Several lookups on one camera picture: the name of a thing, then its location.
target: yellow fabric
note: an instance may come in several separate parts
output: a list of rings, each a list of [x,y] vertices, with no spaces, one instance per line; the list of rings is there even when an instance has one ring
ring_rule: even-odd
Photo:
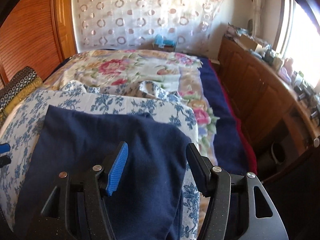
[[[28,95],[30,95],[33,91],[35,91],[41,85],[42,85],[42,79],[40,77],[36,77],[36,79],[33,80],[33,82],[31,82],[24,89],[22,89],[6,106],[6,108],[3,110],[5,116],[8,116],[17,104],[19,104],[23,99],[25,99]],[[3,117],[4,117],[3,115],[0,116],[0,123],[4,121]]]

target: trash can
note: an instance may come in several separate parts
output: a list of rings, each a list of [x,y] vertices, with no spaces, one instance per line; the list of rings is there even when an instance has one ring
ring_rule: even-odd
[[[261,177],[272,173],[277,166],[285,161],[285,152],[280,143],[272,143],[271,148],[257,160],[258,175]]]

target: white wall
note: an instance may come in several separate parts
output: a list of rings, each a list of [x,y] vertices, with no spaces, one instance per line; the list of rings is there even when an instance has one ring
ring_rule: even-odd
[[[262,39],[273,45],[280,19],[281,0],[266,0],[262,11]]]
[[[248,21],[252,18],[252,10],[252,0],[224,0],[219,13],[213,20],[209,58],[217,58],[221,39],[228,23],[247,28]]]

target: wooden sideboard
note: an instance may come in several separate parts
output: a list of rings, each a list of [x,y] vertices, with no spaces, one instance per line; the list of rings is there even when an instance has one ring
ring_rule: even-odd
[[[227,38],[218,60],[218,76],[257,155],[288,134],[298,155],[313,144],[320,129],[310,120],[310,110],[269,65]]]

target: cardboard box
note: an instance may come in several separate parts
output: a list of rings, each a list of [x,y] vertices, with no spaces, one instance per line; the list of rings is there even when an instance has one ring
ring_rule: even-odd
[[[261,52],[263,50],[263,47],[256,43],[255,41],[251,40],[247,36],[241,34],[239,41],[243,46],[245,46],[247,49],[252,49],[254,52]]]

